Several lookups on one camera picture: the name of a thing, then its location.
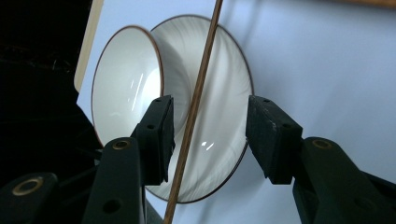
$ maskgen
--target white backdrop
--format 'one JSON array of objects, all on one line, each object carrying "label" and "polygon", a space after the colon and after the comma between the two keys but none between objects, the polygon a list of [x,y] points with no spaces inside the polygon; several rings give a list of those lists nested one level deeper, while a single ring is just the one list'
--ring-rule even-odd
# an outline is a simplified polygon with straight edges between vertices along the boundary
[{"label": "white backdrop", "polygon": [[[100,53],[121,27],[150,30],[215,0],[105,0],[78,105],[89,119]],[[224,0],[219,23],[247,57],[256,95],[275,101],[304,137],[338,143],[365,172],[396,182],[396,10],[327,1]],[[166,202],[148,193],[163,216]],[[174,223],[299,223],[291,186],[265,180],[250,149],[232,178]]]}]

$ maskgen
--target brass screw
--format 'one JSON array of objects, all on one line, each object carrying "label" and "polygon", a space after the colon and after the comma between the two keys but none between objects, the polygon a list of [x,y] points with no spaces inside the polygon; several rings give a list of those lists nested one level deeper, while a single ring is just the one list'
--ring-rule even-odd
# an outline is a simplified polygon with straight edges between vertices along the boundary
[{"label": "brass screw", "polygon": [[28,195],[30,193],[35,192],[36,190],[40,189],[43,185],[43,177],[38,176],[34,178],[27,179],[17,185],[13,190],[12,193],[15,196],[23,196]]},{"label": "brass screw", "polygon": [[130,142],[122,140],[122,141],[114,143],[113,148],[116,150],[123,150],[123,149],[127,148],[129,145],[131,145]]},{"label": "brass screw", "polygon": [[330,149],[332,148],[332,144],[330,144],[328,141],[321,140],[321,139],[316,139],[312,141],[312,144],[314,144],[315,147],[323,148],[323,149]]}]

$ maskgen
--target wooden stick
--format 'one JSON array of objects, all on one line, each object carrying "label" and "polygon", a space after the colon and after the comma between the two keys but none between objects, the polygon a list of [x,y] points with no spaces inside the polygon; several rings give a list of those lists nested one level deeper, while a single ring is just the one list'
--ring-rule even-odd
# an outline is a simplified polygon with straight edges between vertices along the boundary
[{"label": "wooden stick", "polygon": [[201,61],[201,66],[198,73],[198,78],[195,84],[194,95],[192,96],[189,115],[187,118],[186,129],[184,131],[183,141],[181,143],[180,154],[178,155],[177,167],[172,183],[171,192],[169,195],[168,205],[166,206],[164,224],[172,223],[175,213],[178,193],[180,191],[181,180],[183,179],[184,167],[186,166],[187,156],[189,155],[189,148],[192,138],[192,132],[195,126],[195,120],[198,114],[198,107],[201,101],[202,90],[204,88],[207,67],[209,66],[210,53],[212,51],[213,42],[215,40],[216,29],[218,27],[219,14],[221,10],[222,0],[217,0],[215,9],[213,11],[212,21],[210,22],[209,32],[207,34],[204,55]]}]

